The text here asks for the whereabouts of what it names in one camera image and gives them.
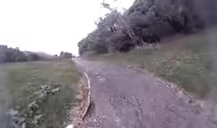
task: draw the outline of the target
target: sky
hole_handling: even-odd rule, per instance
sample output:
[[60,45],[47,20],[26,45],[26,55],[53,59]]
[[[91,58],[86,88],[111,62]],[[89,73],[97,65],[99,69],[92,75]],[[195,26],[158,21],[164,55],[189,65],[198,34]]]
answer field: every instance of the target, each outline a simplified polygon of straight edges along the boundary
[[[122,11],[134,0],[106,0]],[[20,50],[78,55],[77,43],[108,13],[103,0],[0,0],[0,44]]]

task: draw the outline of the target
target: distant tree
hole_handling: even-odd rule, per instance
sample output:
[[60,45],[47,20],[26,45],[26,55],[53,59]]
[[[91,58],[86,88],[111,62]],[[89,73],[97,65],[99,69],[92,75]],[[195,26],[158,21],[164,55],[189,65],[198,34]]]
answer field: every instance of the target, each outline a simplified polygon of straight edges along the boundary
[[41,58],[36,53],[30,53],[27,55],[27,61],[37,61],[37,60],[41,60]]
[[60,57],[61,58],[72,58],[73,57],[73,54],[72,53],[69,53],[69,52],[61,52],[60,53]]
[[27,61],[27,58],[23,52],[21,52],[18,48],[7,48],[5,51],[4,62],[23,62]]

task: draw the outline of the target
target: vegetation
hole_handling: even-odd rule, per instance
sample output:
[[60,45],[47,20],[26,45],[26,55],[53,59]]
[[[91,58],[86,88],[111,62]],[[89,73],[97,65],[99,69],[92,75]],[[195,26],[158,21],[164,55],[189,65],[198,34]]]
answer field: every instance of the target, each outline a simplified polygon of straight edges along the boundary
[[40,53],[34,52],[22,52],[19,48],[8,48],[7,46],[0,45],[0,63],[10,63],[10,62],[26,62],[26,61],[36,61],[44,60],[47,57],[41,55]]
[[72,53],[69,53],[69,52],[61,52],[60,53],[60,57],[61,58],[72,58],[73,57],[73,55],[72,55]]
[[107,3],[102,5],[110,13],[79,42],[81,55],[126,52],[176,33],[194,33],[217,23],[217,0],[136,0],[124,14]]
[[92,58],[146,68],[197,96],[217,98],[217,28],[166,40],[151,49]]
[[28,128],[64,127],[76,103],[80,76],[71,60],[6,64],[0,70],[6,74],[11,107]]

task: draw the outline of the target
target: paved path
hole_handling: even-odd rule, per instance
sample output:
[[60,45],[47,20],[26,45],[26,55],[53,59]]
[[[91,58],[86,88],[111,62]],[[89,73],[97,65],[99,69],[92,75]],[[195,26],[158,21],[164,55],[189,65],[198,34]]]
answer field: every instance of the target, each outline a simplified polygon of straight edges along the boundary
[[91,81],[86,128],[217,128],[188,103],[187,96],[179,96],[149,73],[81,58],[74,61]]

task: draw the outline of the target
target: grass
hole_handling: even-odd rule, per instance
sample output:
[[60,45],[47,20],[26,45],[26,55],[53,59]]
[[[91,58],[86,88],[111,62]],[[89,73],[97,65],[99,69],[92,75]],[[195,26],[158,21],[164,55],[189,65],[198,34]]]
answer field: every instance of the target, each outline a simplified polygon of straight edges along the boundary
[[[71,60],[54,60],[29,63],[0,65],[6,73],[5,84],[12,95],[12,106],[25,116],[29,128],[63,128],[67,121],[68,111],[76,104],[78,93],[77,72]],[[38,104],[43,117],[37,125],[28,105],[39,100],[43,85],[58,87],[60,90],[49,95]]]
[[217,98],[217,28],[162,42],[155,49],[91,59],[139,66],[199,97]]

